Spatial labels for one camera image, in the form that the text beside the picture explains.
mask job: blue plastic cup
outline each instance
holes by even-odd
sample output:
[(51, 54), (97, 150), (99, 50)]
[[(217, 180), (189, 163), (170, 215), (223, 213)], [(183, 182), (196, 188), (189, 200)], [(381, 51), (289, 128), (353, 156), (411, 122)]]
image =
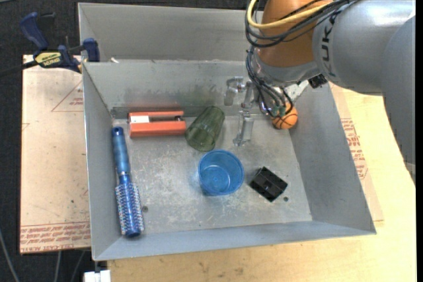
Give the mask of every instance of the blue plastic cup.
[(244, 181), (244, 168), (231, 152), (216, 149), (203, 155), (198, 176), (204, 195), (226, 195), (238, 190)]

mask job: gray metal bin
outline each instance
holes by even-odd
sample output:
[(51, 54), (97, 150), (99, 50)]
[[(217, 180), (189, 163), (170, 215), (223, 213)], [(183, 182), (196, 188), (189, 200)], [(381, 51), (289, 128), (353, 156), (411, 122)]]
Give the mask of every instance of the gray metal bin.
[[(234, 146), (238, 111), (223, 104), (226, 80), (248, 79), (243, 11), (79, 4), (81, 41), (94, 38), (101, 62), (84, 63), (87, 168), (94, 260), (374, 234), (373, 221), (327, 86), (298, 98), (299, 122), (276, 130), (260, 112), (252, 139)], [(119, 63), (110, 62), (114, 57)], [(203, 153), (184, 136), (126, 141), (144, 213), (140, 238), (121, 236), (110, 128), (136, 110), (182, 108), (187, 124), (206, 107), (225, 112), (216, 148), (238, 156), (245, 182), (234, 194), (202, 195)], [(262, 166), (288, 183), (270, 203), (248, 186)]]

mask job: yellow cable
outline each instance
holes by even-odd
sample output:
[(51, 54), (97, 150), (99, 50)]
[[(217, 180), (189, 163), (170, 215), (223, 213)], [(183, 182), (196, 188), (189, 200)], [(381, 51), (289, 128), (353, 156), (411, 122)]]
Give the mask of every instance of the yellow cable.
[(256, 2), (257, 2), (257, 0), (251, 0), (249, 6), (247, 8), (247, 20), (252, 27), (255, 27), (255, 28), (258, 28), (258, 29), (261, 29), (261, 30), (266, 29), (266, 28), (279, 27), (283, 24), (287, 24), (289, 22), (293, 22), (293, 21), (298, 20), (298, 19), (307, 18), (308, 16), (312, 15), (313, 13), (316, 13), (317, 11), (319, 11), (319, 10), (321, 10), (324, 7), (327, 6), (327, 5), (317, 6), (317, 7), (314, 7), (312, 9), (302, 11), (300, 13), (297, 13), (295, 15), (289, 16), (287, 18), (284, 18), (284, 19), (281, 19), (281, 20), (278, 20), (278, 21), (269, 22), (267, 24), (259, 24), (252, 19), (252, 10), (253, 10)]

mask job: green glass cup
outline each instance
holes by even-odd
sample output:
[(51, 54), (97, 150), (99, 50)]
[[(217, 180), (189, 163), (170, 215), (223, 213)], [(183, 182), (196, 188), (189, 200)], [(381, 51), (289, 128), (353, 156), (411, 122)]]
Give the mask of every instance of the green glass cup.
[(207, 107), (185, 131), (188, 144), (197, 151), (211, 151), (222, 129), (225, 113), (218, 107)]

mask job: small orange ball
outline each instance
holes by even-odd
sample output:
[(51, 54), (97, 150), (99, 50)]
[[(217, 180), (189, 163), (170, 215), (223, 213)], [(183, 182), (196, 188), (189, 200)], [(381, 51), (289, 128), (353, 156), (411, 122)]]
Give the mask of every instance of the small orange ball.
[[(289, 103), (286, 104), (286, 111), (289, 110), (291, 105)], [(275, 128), (278, 129), (289, 129), (293, 127), (298, 120), (298, 112), (295, 107), (292, 108), (292, 110), (285, 114), (284, 116), (276, 116), (275, 118), (272, 118), (272, 124)]]

